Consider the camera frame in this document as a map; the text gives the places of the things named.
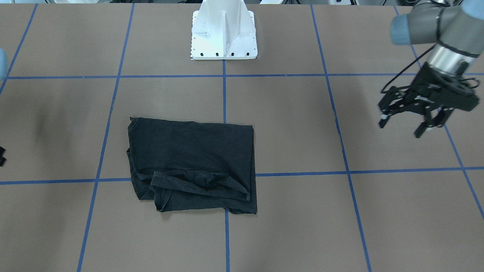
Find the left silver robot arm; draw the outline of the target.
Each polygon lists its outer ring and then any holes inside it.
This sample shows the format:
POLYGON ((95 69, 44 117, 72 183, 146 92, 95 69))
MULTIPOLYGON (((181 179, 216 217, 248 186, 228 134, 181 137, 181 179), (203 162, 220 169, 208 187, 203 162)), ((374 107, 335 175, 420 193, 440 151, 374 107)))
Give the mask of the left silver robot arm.
POLYGON ((431 43, 415 78, 407 86, 386 84, 378 107, 383 128, 399 113, 412 112, 423 117, 414 132, 446 124, 454 110, 470 112, 479 104, 475 85, 463 75, 483 53, 483 1, 418 0, 410 13, 392 20, 390 34, 395 45, 431 43))

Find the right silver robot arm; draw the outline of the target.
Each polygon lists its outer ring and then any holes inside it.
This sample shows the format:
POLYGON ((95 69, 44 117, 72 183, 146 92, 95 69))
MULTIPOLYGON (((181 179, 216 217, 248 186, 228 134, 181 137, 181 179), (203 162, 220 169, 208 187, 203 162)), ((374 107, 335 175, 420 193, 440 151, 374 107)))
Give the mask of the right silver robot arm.
MULTIPOLYGON (((7 74, 7 55, 4 49, 0 49, 0 81, 4 81, 7 74)), ((2 167, 6 161, 4 157, 5 148, 0 147, 0 166, 2 167)))

